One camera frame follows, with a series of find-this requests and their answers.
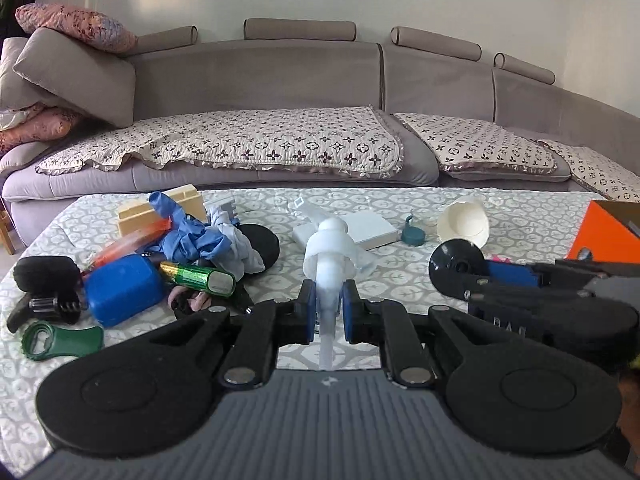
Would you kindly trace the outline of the white pump dispenser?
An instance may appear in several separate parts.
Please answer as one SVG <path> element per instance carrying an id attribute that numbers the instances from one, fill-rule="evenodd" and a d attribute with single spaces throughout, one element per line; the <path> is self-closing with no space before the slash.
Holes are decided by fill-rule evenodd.
<path id="1" fill-rule="evenodd" d="M 322 220 L 309 237 L 303 272 L 316 286 L 320 370 L 333 368 L 336 320 L 344 283 L 365 278 L 374 269 L 375 258 L 354 242 L 341 218 Z"/>

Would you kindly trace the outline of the right patterned seat cover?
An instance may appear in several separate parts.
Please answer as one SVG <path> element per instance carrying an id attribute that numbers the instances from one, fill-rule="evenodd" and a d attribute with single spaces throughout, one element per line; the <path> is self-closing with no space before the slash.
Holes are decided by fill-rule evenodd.
<path id="1" fill-rule="evenodd" d="M 640 178 L 612 159 L 586 146 L 571 146 L 553 140 L 538 143 L 567 163 L 572 179 L 608 200 L 638 203 Z"/>

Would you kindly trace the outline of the wooden stool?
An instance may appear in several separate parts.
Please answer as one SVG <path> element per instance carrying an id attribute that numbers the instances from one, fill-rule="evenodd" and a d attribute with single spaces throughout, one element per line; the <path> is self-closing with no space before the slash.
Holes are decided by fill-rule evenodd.
<path id="1" fill-rule="evenodd" d="M 0 203 L 0 240 L 1 246 L 6 250 L 6 252 L 13 256 L 15 254 L 15 247 L 12 242 L 10 232 L 13 230 L 13 222 L 11 217 L 6 210 L 6 206 L 4 203 Z"/>

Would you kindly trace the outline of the black zip pouch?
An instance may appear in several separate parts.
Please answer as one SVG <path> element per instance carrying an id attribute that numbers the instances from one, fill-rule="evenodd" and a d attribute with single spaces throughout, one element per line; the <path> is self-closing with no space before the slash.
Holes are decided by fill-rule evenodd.
<path id="1" fill-rule="evenodd" d="M 17 261 L 13 277 L 23 292 L 47 295 L 75 288 L 81 273 L 70 257 L 30 256 Z"/>

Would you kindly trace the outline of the green gold battery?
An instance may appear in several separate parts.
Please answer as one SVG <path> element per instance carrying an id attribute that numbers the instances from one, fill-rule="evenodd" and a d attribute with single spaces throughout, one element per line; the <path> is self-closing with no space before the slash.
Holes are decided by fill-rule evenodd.
<path id="1" fill-rule="evenodd" d="M 232 274 L 210 266 L 191 266 L 163 261 L 158 270 L 168 281 L 209 295 L 230 297 L 236 281 Z"/>

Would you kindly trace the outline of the pink black hair scrunchie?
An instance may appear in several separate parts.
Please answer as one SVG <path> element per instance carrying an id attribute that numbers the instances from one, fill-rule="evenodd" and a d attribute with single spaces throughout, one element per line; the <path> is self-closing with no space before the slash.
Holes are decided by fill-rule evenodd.
<path id="1" fill-rule="evenodd" d="M 211 295 L 208 292 L 176 285 L 171 289 L 167 303 L 177 320 L 211 307 L 225 308 L 237 315 L 249 314 L 254 307 L 254 301 L 242 284 L 236 286 L 229 297 Z"/>

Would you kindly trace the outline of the blue nitrile glove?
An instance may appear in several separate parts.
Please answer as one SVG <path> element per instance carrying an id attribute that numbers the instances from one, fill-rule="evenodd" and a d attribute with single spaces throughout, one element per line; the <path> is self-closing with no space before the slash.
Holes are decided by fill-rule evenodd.
<path id="1" fill-rule="evenodd" d="M 227 211 L 214 208 L 213 222 L 206 223 L 187 214 L 165 193 L 153 192 L 149 203 L 160 218 L 171 220 L 171 230 L 148 247 L 150 252 L 179 264 L 206 260 L 237 281 L 267 269 L 262 256 L 232 223 Z"/>

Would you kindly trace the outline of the green bottle opener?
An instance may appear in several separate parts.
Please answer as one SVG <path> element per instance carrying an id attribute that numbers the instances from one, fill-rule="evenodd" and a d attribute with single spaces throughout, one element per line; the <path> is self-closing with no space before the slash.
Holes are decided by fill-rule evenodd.
<path id="1" fill-rule="evenodd" d="M 61 356 L 82 358 L 101 350 L 103 345 L 104 330 L 100 326 L 69 330 L 44 321 L 29 325 L 21 341 L 24 356 L 36 362 Z"/>

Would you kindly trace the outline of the blue plastic box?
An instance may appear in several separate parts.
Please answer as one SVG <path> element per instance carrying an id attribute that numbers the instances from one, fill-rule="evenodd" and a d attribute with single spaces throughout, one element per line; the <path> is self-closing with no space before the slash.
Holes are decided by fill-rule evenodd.
<path id="1" fill-rule="evenodd" d="M 103 327 L 113 327 L 163 300 L 160 272 L 148 258 L 128 255 L 94 270 L 85 279 L 88 310 Z"/>

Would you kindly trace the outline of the pink floral pillow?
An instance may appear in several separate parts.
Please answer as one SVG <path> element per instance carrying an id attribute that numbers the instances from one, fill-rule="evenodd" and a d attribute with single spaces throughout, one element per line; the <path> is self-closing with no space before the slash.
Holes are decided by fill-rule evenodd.
<path id="1" fill-rule="evenodd" d="M 15 10 L 15 18 L 28 34 L 47 28 L 107 53 L 124 54 L 138 41 L 120 21 L 79 6 L 29 3 Z"/>

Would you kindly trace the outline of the pink clothespin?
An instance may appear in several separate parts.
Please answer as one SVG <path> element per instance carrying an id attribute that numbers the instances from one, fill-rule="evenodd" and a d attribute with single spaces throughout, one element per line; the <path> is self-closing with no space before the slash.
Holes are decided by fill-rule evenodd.
<path id="1" fill-rule="evenodd" d="M 487 258 L 489 261 L 500 262 L 500 263 L 512 263 L 512 260 L 508 257 L 500 257 L 497 255 L 491 255 Z"/>

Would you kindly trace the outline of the orange plastic wrapper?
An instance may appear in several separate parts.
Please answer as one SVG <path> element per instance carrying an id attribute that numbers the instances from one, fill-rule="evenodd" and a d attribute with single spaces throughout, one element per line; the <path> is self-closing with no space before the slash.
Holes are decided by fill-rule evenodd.
<path id="1" fill-rule="evenodd" d="M 147 226 L 142 226 L 142 228 L 122 236 L 98 252 L 91 259 L 84 273 L 88 274 L 115 260 L 134 254 L 138 249 L 157 242 L 170 230 L 170 219 L 160 219 Z"/>

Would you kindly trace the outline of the middle patterned seat cover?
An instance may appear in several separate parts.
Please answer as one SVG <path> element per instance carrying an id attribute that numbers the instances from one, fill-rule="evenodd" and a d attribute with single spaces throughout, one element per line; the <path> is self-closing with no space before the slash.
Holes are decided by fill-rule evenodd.
<path id="1" fill-rule="evenodd" d="M 433 152 L 441 170 L 500 169 L 517 174 L 553 174 L 549 150 L 486 120 L 395 113 Z"/>

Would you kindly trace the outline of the grey sectional sofa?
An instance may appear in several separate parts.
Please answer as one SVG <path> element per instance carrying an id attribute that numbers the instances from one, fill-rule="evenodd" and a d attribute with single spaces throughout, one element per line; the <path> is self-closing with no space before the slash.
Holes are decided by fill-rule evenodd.
<path id="1" fill-rule="evenodd" d="M 585 145 L 630 171 L 639 168 L 634 115 L 510 70 L 397 44 L 265 39 L 202 42 L 130 56 L 136 72 L 134 118 L 212 110 L 372 105 L 495 122 L 533 139 Z M 289 171 L 198 168 L 155 170 L 130 160 L 114 172 L 85 168 L 40 174 L 37 145 L 6 156 L 2 197 L 17 234 L 31 243 L 80 196 L 142 193 L 192 183 L 200 188 L 350 185 L 349 177 Z"/>

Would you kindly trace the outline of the patterned sofa seat cover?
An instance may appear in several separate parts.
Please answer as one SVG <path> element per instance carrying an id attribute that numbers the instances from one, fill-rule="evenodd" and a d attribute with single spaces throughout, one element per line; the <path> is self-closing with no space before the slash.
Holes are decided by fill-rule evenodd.
<path id="1" fill-rule="evenodd" d="M 404 146 L 380 112 L 367 106 L 218 110 L 96 132 L 41 159 L 36 170 L 50 176 L 87 167 L 116 171 L 130 159 L 157 170 L 184 162 L 390 178 L 404 166 Z"/>

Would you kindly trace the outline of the grey cushion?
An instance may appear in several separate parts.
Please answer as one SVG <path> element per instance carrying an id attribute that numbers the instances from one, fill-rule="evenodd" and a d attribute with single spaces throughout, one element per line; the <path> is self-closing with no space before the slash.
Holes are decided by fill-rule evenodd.
<path id="1" fill-rule="evenodd" d="M 1 106 L 47 104 L 80 110 L 124 128 L 134 122 L 134 66 L 52 29 L 6 40 L 1 55 Z"/>

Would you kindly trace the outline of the orange cardboard box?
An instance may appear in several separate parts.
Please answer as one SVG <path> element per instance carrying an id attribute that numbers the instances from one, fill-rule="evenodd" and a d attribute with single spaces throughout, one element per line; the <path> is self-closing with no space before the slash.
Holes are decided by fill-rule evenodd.
<path id="1" fill-rule="evenodd" d="M 567 258 L 590 252 L 597 262 L 640 262 L 640 204 L 592 200 Z"/>

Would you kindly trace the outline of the white paper cup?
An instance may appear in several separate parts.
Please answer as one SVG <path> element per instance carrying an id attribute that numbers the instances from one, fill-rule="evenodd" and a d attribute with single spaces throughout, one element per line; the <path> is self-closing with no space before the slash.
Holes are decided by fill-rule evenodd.
<path id="1" fill-rule="evenodd" d="M 476 197 L 462 197 L 447 206 L 437 220 L 436 232 L 441 242 L 467 240 L 483 248 L 489 238 L 489 220 Z"/>

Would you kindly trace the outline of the dark green small bottle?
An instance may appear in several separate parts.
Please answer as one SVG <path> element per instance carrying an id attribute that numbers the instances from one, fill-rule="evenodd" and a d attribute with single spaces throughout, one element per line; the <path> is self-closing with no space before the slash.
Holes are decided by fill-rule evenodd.
<path id="1" fill-rule="evenodd" d="M 435 289 L 444 296 L 465 300 L 481 278 L 488 278 L 485 257 L 468 240 L 454 238 L 435 248 L 428 262 L 428 277 Z"/>

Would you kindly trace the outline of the white flat box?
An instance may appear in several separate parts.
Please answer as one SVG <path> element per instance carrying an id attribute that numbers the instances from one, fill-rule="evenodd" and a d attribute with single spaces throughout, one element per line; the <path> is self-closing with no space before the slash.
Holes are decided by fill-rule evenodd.
<path id="1" fill-rule="evenodd" d="M 371 211 L 358 211 L 353 214 L 345 214 L 344 221 L 348 227 L 348 234 L 364 250 L 371 250 L 399 240 L 399 231 L 382 218 Z M 293 229 L 292 239 L 302 249 L 306 248 L 309 237 L 317 228 L 310 222 Z"/>

